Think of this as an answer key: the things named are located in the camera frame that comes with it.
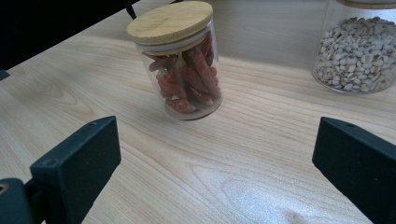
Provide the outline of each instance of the light wood surface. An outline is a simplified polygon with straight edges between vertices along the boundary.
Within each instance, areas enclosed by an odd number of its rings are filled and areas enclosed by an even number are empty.
[[[342,95],[311,76],[324,1],[207,1],[224,100],[162,111],[125,10],[11,68],[0,81],[0,178],[83,124],[115,115],[122,162],[84,223],[371,223],[311,161],[320,117],[396,144],[396,87]],[[137,16],[166,1],[135,4]]]

